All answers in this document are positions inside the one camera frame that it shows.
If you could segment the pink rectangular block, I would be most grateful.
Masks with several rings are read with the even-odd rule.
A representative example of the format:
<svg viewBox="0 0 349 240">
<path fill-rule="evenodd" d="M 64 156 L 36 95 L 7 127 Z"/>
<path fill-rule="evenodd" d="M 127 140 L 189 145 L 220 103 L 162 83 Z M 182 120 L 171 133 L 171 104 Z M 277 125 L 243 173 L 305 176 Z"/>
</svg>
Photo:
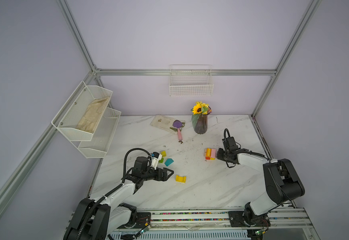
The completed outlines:
<svg viewBox="0 0 349 240">
<path fill-rule="evenodd" d="M 216 158 L 216 149 L 211 149 L 211 159 L 215 159 Z"/>
</svg>

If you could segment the orange cylinder block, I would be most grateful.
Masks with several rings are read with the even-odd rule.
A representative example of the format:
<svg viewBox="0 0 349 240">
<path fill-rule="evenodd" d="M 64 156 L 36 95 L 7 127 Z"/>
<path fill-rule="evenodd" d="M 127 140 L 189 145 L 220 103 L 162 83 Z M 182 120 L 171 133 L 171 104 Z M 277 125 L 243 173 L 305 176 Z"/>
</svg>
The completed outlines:
<svg viewBox="0 0 349 240">
<path fill-rule="evenodd" d="M 205 153 L 207 154 L 207 157 L 211 157 L 211 149 L 210 148 L 207 148 L 205 150 Z"/>
</svg>

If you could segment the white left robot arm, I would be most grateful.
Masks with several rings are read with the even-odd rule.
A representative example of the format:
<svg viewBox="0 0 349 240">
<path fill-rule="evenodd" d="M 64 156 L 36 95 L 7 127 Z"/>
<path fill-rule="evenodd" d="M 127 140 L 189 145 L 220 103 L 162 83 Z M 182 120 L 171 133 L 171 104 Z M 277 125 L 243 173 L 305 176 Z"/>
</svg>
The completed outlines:
<svg viewBox="0 0 349 240">
<path fill-rule="evenodd" d="M 104 240 L 119 227 L 134 227 L 137 208 L 124 200 L 134 195 L 144 182 L 165 182 L 174 174 L 173 170 L 157 167 L 160 159 L 158 153 L 136 158 L 134 166 L 125 172 L 115 188 L 98 198 L 81 200 L 63 239 Z"/>
</svg>

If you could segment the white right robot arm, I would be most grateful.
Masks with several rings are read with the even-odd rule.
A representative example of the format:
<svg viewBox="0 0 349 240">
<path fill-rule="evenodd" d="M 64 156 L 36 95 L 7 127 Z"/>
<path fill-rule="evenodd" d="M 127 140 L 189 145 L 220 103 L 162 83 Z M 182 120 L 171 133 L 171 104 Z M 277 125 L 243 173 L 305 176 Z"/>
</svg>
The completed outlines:
<svg viewBox="0 0 349 240">
<path fill-rule="evenodd" d="M 233 137 L 223 138 L 223 146 L 218 149 L 218 160 L 226 165 L 247 166 L 264 175 L 265 192 L 245 205 L 244 225 L 255 226 L 262 222 L 269 211 L 305 194 L 305 188 L 290 160 L 267 159 L 265 155 L 239 147 Z"/>
</svg>

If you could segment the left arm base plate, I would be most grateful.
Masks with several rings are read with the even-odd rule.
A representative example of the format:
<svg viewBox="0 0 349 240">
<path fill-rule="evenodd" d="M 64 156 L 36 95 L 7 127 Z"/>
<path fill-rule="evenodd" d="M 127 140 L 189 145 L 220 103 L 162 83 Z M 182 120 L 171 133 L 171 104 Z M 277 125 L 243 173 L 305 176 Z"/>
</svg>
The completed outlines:
<svg viewBox="0 0 349 240">
<path fill-rule="evenodd" d="M 132 213 L 129 221 L 124 225 L 127 229 L 141 229 L 149 224 L 151 220 L 151 213 L 136 212 Z"/>
</svg>

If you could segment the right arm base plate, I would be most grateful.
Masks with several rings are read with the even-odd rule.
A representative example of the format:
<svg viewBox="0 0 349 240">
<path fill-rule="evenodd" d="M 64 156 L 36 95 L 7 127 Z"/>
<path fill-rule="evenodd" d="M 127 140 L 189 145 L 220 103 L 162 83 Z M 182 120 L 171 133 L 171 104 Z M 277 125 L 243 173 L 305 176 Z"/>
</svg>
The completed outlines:
<svg viewBox="0 0 349 240">
<path fill-rule="evenodd" d="M 251 212 L 246 211 L 229 211 L 229 221 L 231 227 L 269 227 L 270 221 L 268 215 L 257 216 Z"/>
</svg>

